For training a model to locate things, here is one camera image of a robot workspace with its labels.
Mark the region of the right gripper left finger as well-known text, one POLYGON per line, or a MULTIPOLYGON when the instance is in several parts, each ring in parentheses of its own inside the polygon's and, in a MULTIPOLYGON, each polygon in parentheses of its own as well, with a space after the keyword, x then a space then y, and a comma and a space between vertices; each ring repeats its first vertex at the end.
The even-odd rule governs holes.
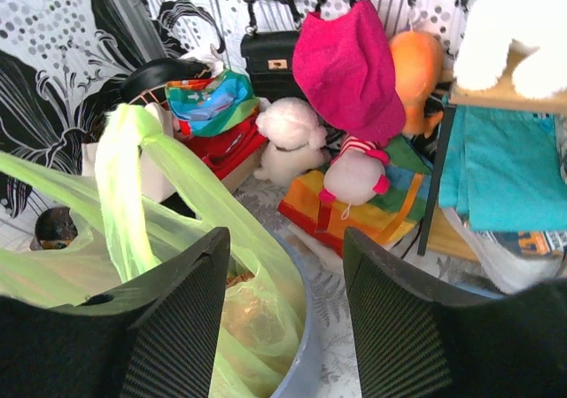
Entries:
POLYGON ((2 298, 2 396, 207 396, 229 256, 229 230, 217 227, 77 306, 2 298))

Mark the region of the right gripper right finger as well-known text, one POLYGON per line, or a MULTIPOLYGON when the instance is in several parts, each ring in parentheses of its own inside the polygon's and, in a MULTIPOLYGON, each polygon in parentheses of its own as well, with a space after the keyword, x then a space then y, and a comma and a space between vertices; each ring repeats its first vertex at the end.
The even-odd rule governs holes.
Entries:
POLYGON ((492 299, 346 230, 343 268, 365 397, 563 397, 566 283, 492 299))

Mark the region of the green trash bag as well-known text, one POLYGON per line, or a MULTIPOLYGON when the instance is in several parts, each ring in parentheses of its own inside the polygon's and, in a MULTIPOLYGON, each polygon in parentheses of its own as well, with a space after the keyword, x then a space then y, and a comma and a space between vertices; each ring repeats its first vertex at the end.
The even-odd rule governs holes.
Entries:
POLYGON ((298 269, 275 238, 187 147, 166 135, 138 105, 119 105, 101 136, 92 177, 74 176, 1 156, 4 174, 70 209, 78 235, 60 250, 1 253, 1 300, 39 308, 77 306, 176 257, 210 230, 225 227, 230 256, 225 277, 255 275, 276 301, 283 337, 264 351, 245 347, 222 325, 208 395, 271 397, 298 351, 306 317, 298 269), (175 193, 158 203, 141 191, 141 153, 175 193))

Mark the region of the blue trash bin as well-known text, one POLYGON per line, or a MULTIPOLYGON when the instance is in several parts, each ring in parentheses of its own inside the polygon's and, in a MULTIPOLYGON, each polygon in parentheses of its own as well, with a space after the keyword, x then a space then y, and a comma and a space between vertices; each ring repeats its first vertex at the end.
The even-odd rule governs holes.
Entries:
POLYGON ((271 394, 271 398, 316 397, 322 373, 322 346, 315 314, 314 294, 306 266, 297 251, 282 236, 271 230, 269 233, 277 240, 298 269, 306 301, 306 317, 298 351, 282 382, 271 394))

